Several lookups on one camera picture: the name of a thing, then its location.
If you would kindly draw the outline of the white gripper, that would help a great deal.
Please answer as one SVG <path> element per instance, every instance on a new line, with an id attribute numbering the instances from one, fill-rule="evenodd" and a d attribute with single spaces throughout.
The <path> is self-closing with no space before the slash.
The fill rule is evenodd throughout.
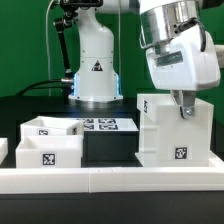
<path id="1" fill-rule="evenodd" d="M 173 90 L 171 96 L 183 119 L 195 116 L 196 92 L 219 85 L 220 70 L 211 35 L 205 32 L 206 48 L 201 51 L 198 25 L 182 32 L 170 44 L 170 52 L 156 55 L 146 50 L 146 59 L 156 89 Z"/>

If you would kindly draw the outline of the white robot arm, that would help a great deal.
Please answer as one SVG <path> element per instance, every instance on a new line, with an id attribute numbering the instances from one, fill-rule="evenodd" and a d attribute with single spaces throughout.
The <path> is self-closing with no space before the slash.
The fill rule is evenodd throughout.
<path id="1" fill-rule="evenodd" d="M 93 104 L 122 98 L 113 70 L 114 37 L 95 14 L 134 12 L 154 86 L 172 92 L 184 118 L 193 116 L 195 93 L 220 82 L 215 45 L 199 19 L 202 5 L 203 0 L 84 0 L 76 17 L 80 68 L 72 98 Z"/>

